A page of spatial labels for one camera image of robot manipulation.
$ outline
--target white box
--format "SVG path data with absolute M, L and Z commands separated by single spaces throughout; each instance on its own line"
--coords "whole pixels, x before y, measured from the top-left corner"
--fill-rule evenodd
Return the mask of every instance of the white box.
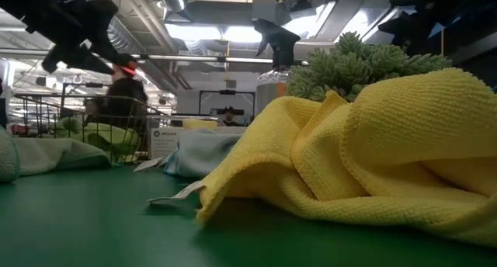
M 247 127 L 218 127 L 219 134 L 243 134 Z M 170 155 L 177 147 L 179 135 L 186 130 L 182 127 L 152 128 L 150 132 L 149 159 L 163 158 Z

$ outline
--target light blue towel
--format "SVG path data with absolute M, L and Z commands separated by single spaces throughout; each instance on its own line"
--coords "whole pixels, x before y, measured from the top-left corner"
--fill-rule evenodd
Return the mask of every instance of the light blue towel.
M 178 148 L 167 159 L 164 173 L 203 178 L 224 160 L 240 137 L 241 134 L 218 134 L 205 129 L 183 132 Z
M 16 138 L 0 127 L 0 182 L 52 170 L 111 167 L 105 151 L 72 139 Z

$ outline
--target spray bottle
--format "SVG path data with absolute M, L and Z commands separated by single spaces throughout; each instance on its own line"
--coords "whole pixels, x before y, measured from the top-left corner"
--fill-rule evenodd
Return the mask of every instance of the spray bottle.
M 288 71 L 294 65 L 294 46 L 301 38 L 265 19 L 255 21 L 254 28 L 262 34 L 256 56 L 266 49 L 267 44 L 273 48 L 273 69 L 257 78 L 255 114 L 259 115 L 271 101 L 287 93 Z

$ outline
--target dark jacket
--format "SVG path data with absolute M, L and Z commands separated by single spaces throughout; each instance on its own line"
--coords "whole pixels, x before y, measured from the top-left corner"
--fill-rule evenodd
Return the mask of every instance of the dark jacket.
M 115 81 L 107 90 L 107 96 L 126 96 L 146 104 L 148 101 L 147 94 L 143 83 L 132 78 L 122 78 Z M 138 116 L 143 114 L 146 106 L 139 102 L 128 99 L 106 98 L 103 103 L 101 114 L 108 116 Z
M 109 87 L 106 96 L 125 96 L 137 101 L 105 97 L 99 107 L 98 117 L 91 118 L 90 122 L 131 128 L 139 132 L 144 130 L 148 97 L 141 81 L 132 78 L 117 80 Z

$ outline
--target green towel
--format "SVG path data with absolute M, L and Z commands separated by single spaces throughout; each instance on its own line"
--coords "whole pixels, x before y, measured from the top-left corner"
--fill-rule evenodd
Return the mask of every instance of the green towel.
M 0 182 L 53 170 L 110 167 L 106 153 L 72 139 L 16 138 L 0 129 Z
M 141 143 L 140 136 L 132 129 L 125 130 L 104 123 L 89 123 L 83 127 L 73 117 L 59 120 L 55 124 L 55 135 L 57 138 L 75 139 L 104 150 L 115 163 L 135 160 L 134 152 Z

